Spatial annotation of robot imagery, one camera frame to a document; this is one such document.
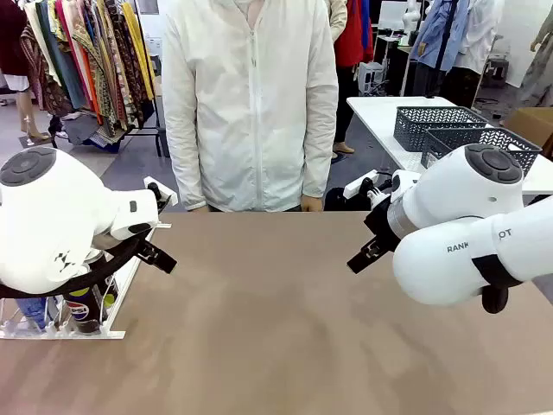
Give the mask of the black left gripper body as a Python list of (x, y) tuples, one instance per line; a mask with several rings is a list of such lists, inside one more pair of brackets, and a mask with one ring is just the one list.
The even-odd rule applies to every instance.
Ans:
[(124, 251), (132, 258), (149, 259), (149, 242), (146, 235), (136, 235), (124, 242)]

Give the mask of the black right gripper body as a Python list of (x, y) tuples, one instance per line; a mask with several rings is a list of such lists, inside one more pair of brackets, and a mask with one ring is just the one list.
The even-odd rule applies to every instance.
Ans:
[(370, 250), (377, 253), (394, 252), (400, 239), (392, 231), (388, 222), (388, 208), (391, 205), (390, 199), (385, 199), (376, 205), (366, 216), (364, 223), (373, 233), (374, 237), (368, 243)]

